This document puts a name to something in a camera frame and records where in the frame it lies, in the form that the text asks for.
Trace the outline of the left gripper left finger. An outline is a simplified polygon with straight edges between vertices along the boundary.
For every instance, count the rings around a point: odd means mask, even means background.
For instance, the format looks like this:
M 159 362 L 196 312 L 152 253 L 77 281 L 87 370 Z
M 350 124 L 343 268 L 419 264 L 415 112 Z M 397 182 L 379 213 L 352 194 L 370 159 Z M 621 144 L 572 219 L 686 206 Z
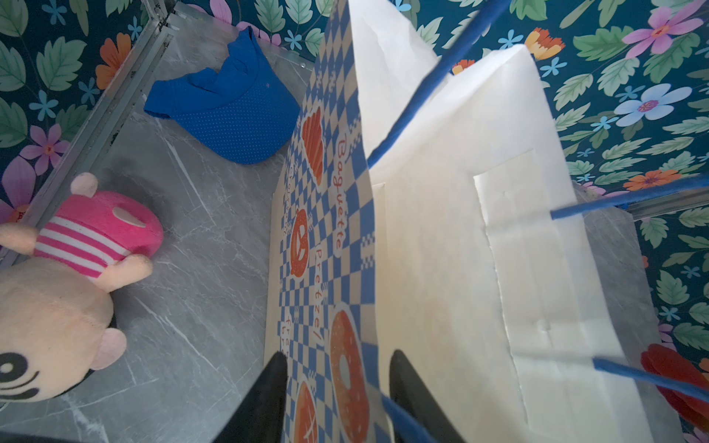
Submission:
M 276 352 L 213 442 L 280 442 L 287 383 L 287 358 Z

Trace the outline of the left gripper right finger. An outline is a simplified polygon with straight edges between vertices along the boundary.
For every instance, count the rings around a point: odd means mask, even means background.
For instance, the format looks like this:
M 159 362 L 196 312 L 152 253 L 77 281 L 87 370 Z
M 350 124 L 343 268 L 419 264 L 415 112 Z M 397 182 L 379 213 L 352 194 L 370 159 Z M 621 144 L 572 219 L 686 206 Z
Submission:
M 391 357 L 389 379 L 389 418 L 396 442 L 465 441 L 401 350 Z

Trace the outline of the blue checkered paper bag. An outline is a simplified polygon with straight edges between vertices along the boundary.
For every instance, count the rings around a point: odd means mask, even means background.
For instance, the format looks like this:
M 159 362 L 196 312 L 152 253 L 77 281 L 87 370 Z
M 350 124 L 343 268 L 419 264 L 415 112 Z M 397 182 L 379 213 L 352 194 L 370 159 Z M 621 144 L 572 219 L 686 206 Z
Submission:
M 335 1 L 271 216 L 282 441 L 391 442 L 405 353 L 465 442 L 679 442 L 629 216 L 584 208 L 529 50 L 460 74 L 387 1 Z

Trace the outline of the plush doll pink shirt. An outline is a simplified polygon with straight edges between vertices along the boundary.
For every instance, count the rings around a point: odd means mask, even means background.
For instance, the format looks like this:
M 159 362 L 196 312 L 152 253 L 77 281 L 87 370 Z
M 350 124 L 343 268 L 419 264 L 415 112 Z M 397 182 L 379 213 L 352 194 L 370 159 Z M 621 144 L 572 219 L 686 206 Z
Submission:
M 157 216 L 135 199 L 101 191 L 95 175 L 41 229 L 1 226 L 1 245 L 25 260 L 1 272 L 1 401 L 58 397 L 124 354 L 112 292 L 153 273 L 164 241 Z

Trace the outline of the aluminium frame profile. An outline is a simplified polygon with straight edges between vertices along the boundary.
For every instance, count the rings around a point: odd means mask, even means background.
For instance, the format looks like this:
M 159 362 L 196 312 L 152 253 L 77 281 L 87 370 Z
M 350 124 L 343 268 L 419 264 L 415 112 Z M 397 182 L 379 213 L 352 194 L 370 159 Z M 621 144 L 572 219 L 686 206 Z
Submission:
M 127 74 L 172 1 L 1 4 L 1 220 L 36 222 L 112 125 Z

